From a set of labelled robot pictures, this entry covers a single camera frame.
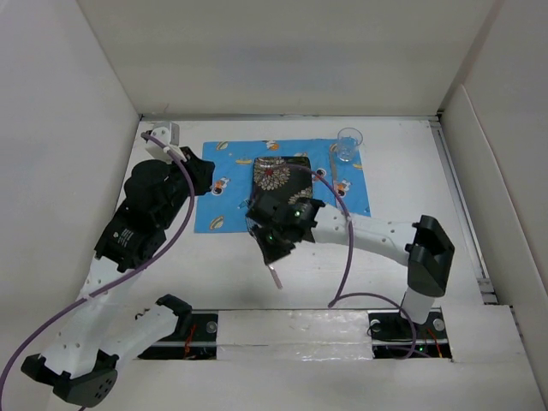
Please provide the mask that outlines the clear plastic cup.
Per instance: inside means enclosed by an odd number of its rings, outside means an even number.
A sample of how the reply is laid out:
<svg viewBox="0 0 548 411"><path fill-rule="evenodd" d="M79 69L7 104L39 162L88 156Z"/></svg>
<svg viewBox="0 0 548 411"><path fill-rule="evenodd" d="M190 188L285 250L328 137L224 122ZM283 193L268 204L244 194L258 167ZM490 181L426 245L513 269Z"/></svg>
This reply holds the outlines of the clear plastic cup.
<svg viewBox="0 0 548 411"><path fill-rule="evenodd" d="M354 159L363 142L363 134L356 128L343 128L337 134L336 155L342 162Z"/></svg>

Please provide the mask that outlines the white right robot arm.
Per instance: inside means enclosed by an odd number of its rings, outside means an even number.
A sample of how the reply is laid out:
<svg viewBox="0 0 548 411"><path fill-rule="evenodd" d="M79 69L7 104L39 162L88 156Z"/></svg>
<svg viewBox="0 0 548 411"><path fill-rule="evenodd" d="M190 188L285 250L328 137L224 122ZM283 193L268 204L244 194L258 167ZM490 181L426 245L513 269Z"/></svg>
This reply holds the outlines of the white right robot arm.
<svg viewBox="0 0 548 411"><path fill-rule="evenodd" d="M406 267L403 311L396 315L396 327L405 337L416 337L426 328L433 303L445 295L456 249L434 217L398 223L347 213L321 200L299 198L287 203L260 194L246 218L266 265L307 241L347 245L350 252L375 253Z"/></svg>

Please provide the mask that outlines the blue space print cloth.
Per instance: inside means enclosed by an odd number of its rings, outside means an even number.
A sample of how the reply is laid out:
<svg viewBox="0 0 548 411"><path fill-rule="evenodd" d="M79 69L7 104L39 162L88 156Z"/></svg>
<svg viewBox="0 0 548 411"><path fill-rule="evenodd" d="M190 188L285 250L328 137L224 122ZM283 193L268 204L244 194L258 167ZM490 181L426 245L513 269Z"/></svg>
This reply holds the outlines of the blue space print cloth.
<svg viewBox="0 0 548 411"><path fill-rule="evenodd" d="M259 157L308 157L311 169L333 187L329 148L333 139L208 141L203 144L203 159L215 164L211 192L198 200L194 231L202 234L247 231L245 214L253 185L253 162ZM338 181L347 185L342 198L352 213L369 217L371 208L362 162L356 154L351 162L336 155ZM316 176L313 198L335 205L336 195Z"/></svg>

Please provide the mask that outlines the black floral square plate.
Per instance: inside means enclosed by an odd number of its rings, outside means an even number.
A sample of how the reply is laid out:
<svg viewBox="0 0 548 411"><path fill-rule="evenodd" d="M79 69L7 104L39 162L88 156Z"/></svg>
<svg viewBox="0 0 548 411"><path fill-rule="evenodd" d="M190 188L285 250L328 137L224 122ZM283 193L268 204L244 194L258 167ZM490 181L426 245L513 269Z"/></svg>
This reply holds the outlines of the black floral square plate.
<svg viewBox="0 0 548 411"><path fill-rule="evenodd" d="M267 193L287 204L313 196L312 175L300 166L311 167L308 157L259 157L253 162L253 185L250 201Z"/></svg>

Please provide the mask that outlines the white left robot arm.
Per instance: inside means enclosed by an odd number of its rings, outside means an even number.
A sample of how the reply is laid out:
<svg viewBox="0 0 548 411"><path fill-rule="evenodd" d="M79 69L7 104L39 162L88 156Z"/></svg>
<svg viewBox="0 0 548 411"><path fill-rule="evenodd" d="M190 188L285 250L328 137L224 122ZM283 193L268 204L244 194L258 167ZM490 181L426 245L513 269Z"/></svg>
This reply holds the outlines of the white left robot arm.
<svg viewBox="0 0 548 411"><path fill-rule="evenodd" d="M192 308L173 296L160 297L125 332L107 331L129 289L151 266L161 247L174 245L166 232L186 200L207 194L215 164L182 148L179 161L137 163L124 182L125 197L94 248L94 260L79 297L83 301L40 354L29 355L21 370L49 385L55 396L82 408L99 405L126 362L155 342L192 333Z"/></svg>

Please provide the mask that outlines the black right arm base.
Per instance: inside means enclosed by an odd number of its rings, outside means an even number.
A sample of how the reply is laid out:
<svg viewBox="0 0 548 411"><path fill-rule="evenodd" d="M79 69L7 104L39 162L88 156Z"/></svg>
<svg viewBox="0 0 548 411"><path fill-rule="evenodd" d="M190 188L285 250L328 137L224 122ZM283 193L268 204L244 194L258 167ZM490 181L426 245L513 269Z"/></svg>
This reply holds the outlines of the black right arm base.
<svg viewBox="0 0 548 411"><path fill-rule="evenodd" d="M440 310L430 311L423 325L410 323L398 311L378 311L368 314L367 335L372 339L372 354L375 360L399 359L412 348L411 358L451 359L450 342Z"/></svg>

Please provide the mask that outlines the pink handled knife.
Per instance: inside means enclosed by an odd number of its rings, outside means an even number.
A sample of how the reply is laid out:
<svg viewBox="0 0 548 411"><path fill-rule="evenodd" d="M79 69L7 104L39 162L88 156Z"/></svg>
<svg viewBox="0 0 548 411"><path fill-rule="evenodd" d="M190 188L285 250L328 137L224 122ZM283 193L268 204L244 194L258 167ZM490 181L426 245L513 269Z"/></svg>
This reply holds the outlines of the pink handled knife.
<svg viewBox="0 0 548 411"><path fill-rule="evenodd" d="M276 287L277 287L278 289L283 289L282 281L281 281L280 277L278 276L277 271L276 271L276 269L274 268L274 266L273 266L273 265L268 265L267 268L269 269L269 272L270 272L270 274L271 274L271 277L272 277L272 279L273 279L274 284L276 285Z"/></svg>

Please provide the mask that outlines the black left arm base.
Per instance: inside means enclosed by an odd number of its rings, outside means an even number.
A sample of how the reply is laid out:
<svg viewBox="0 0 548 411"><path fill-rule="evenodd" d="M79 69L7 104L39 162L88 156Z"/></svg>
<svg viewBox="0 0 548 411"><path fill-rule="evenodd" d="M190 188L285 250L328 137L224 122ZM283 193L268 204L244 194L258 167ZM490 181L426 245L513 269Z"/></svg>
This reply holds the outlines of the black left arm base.
<svg viewBox="0 0 548 411"><path fill-rule="evenodd" d="M185 331L155 342L143 353L140 360L215 360L217 358L218 312L193 312Z"/></svg>

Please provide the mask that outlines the pink handled fork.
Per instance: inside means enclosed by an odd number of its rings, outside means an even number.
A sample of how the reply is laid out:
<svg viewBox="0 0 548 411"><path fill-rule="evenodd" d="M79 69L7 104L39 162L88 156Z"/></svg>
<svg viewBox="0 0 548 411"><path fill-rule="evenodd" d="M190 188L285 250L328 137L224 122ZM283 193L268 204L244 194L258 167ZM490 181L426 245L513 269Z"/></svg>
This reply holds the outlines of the pink handled fork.
<svg viewBox="0 0 548 411"><path fill-rule="evenodd" d="M337 194L343 198L347 193L347 185L345 183L338 181L337 165L336 165L336 148L337 148L336 143L331 144L329 148L331 175L332 175L333 188L336 190Z"/></svg>

